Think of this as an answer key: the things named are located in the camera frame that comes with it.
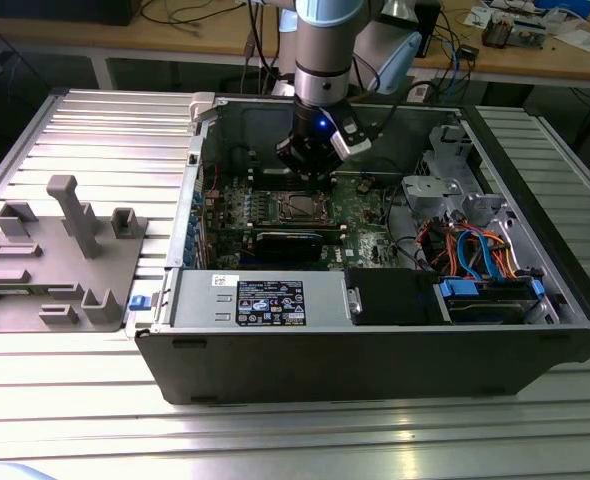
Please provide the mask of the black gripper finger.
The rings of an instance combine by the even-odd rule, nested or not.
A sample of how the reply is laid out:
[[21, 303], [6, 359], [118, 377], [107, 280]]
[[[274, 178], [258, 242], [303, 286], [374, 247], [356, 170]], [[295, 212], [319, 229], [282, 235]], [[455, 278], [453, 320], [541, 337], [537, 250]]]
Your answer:
[[325, 168], [319, 175], [319, 190], [323, 192], [332, 191], [338, 183], [336, 171], [342, 167], [341, 161], [335, 161]]
[[300, 150], [300, 141], [294, 136], [276, 144], [276, 155], [278, 159], [301, 181], [308, 190], [317, 189], [317, 177], [312, 172], [312, 167], [305, 159]]

